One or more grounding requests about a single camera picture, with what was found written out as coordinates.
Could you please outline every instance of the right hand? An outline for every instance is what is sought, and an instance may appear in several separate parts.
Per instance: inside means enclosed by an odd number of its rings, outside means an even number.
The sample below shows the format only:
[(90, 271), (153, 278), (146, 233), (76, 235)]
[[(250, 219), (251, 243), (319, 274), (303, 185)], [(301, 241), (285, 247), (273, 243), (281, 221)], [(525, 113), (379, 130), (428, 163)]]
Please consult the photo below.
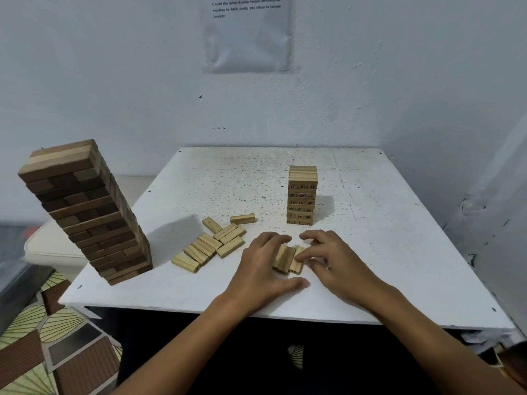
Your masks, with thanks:
[[(396, 291), (379, 279), (335, 232), (308, 230), (300, 238), (312, 239), (312, 246), (295, 259), (307, 261), (320, 282), (340, 299), (370, 310)], [(311, 258), (325, 259), (327, 267)]]

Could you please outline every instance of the hand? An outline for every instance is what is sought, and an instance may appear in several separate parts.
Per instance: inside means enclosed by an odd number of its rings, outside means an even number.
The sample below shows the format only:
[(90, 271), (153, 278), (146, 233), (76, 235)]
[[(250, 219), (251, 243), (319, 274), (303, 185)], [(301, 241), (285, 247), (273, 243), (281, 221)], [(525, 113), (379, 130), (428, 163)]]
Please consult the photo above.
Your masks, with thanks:
[[(301, 239), (312, 239), (311, 245), (296, 256), (320, 279), (320, 282), (340, 299), (370, 310), (383, 302), (384, 295), (395, 290), (379, 279), (355, 252), (333, 231), (309, 230)], [(327, 267), (317, 259), (324, 258)]]
[(280, 245), (289, 241), (289, 235), (261, 233), (243, 250), (238, 270), (222, 296), (250, 316), (276, 298), (309, 286), (304, 278), (280, 279), (273, 272), (273, 261)]

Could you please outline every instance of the black pants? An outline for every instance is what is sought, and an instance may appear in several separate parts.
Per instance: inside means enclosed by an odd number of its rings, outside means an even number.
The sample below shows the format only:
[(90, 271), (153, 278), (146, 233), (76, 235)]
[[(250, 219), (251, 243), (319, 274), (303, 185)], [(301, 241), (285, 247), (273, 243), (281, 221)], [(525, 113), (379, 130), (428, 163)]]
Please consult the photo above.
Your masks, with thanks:
[[(119, 311), (117, 384), (189, 325), (195, 314)], [(302, 370), (288, 348), (303, 345)], [(438, 393), (404, 346), (380, 325), (247, 318), (200, 372), (189, 393)]]

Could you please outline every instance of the forearm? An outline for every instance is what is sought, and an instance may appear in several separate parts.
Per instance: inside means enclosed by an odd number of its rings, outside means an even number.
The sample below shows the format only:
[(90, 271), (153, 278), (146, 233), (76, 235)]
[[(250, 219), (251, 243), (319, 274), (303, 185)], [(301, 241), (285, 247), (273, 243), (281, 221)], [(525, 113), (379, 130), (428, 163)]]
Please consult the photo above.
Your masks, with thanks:
[(192, 324), (120, 385), (115, 395), (174, 395), (194, 379), (245, 316), (219, 296)]
[(473, 352), (419, 312), (397, 290), (372, 313), (412, 353), (445, 394), (524, 394), (512, 381), (491, 368)]

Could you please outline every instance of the left hand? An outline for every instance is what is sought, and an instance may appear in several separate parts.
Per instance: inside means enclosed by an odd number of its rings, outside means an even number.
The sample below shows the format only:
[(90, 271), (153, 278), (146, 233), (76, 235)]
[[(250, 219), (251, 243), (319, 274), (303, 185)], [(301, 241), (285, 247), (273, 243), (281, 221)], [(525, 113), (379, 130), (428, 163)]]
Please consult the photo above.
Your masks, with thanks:
[(233, 302), (245, 316), (250, 316), (276, 298), (308, 287), (309, 281), (302, 277), (280, 279), (273, 272), (273, 261), (280, 245), (289, 241), (289, 235), (261, 233), (243, 250), (238, 270), (221, 297)]

